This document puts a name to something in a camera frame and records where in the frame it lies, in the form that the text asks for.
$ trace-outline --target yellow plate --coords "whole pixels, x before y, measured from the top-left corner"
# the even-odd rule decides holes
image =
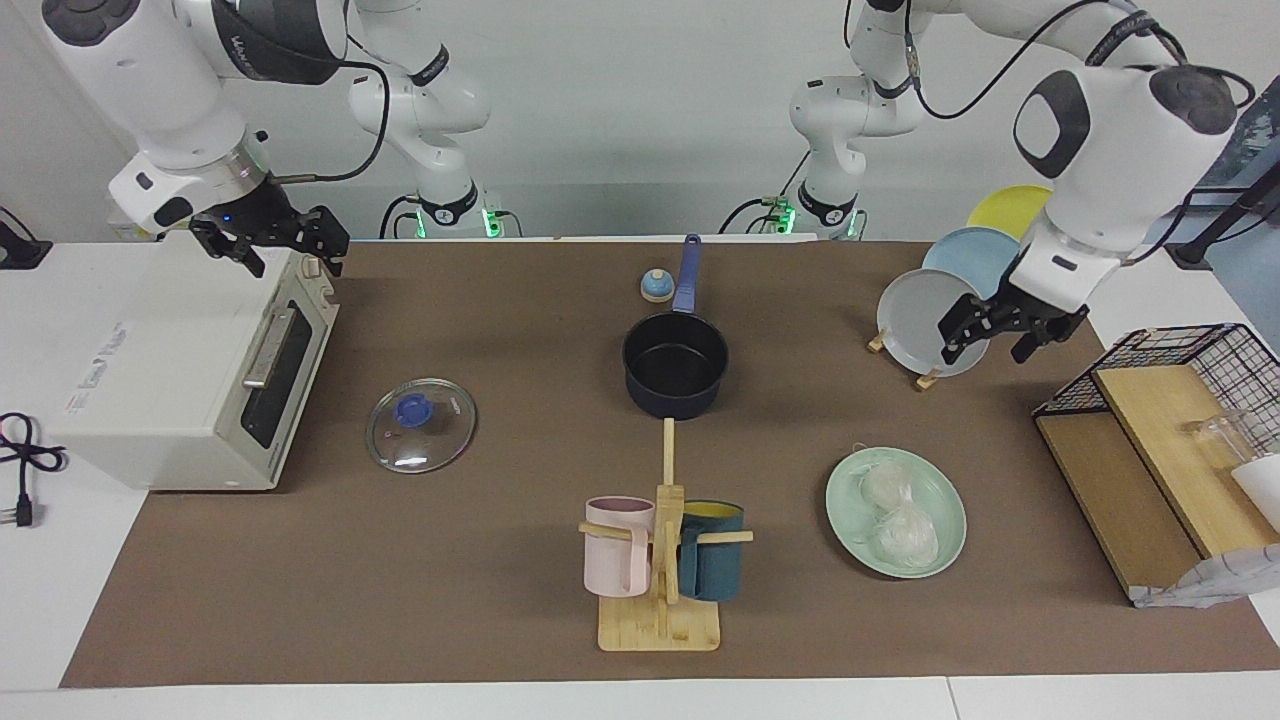
[[[1053,191],[1038,184],[1014,184],[988,195],[973,213],[969,225],[996,228],[1021,238]]]

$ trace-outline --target wooden board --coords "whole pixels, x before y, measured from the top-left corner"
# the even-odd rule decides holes
[[[712,651],[719,647],[719,605],[687,597],[667,605],[653,589],[640,597],[602,597],[596,644],[611,652]]]
[[[1051,415],[1036,424],[1126,593],[1167,588],[1202,560],[1115,416]]]
[[[1222,413],[1189,365],[1096,373],[1098,387],[1204,557],[1280,542],[1231,478],[1225,443],[1193,425]]]

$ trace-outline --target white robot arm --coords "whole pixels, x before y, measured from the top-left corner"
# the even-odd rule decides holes
[[[864,74],[813,81],[792,99],[792,123],[813,151],[791,199],[797,229],[844,229],[865,169],[850,142],[919,124],[915,41],[934,14],[957,13],[1085,63],[1044,78],[1014,127],[1023,158],[1053,181],[1052,197],[1000,291],[961,299],[940,323],[948,361],[1001,332],[1025,333],[1014,348],[1025,361],[1070,337],[1093,288],[1203,176],[1229,140],[1235,105],[1222,72],[1187,64],[1176,41],[1124,0],[868,0],[850,44]]]
[[[138,154],[109,187],[140,227],[191,218],[214,258],[261,275],[253,246],[285,246],[342,272],[349,236],[324,206],[294,210],[221,77],[319,85],[343,64],[342,0],[45,0],[49,40]]]
[[[389,65],[392,100],[387,142],[413,169],[428,237],[490,234],[484,188],[448,136],[489,122],[489,99],[449,63],[448,49],[417,22],[422,0],[356,0],[366,53]],[[383,90],[357,78],[348,95],[356,120],[376,133]]]

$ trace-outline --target blue pan handle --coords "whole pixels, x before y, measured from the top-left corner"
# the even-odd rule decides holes
[[[676,284],[676,300],[671,309],[676,313],[694,311],[694,296],[698,295],[698,260],[703,255],[703,238],[696,234],[685,236],[685,252],[680,258],[680,283]]]

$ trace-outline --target mug holder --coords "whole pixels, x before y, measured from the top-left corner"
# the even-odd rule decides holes
[[[708,652],[719,647],[719,603],[680,596],[676,548],[685,515],[685,487],[676,484],[676,421],[663,420],[663,482],[654,512],[649,592],[637,597],[599,598],[596,644],[607,652]],[[627,537],[622,528],[580,523],[579,532]],[[751,542],[751,530],[705,533],[698,544]]]

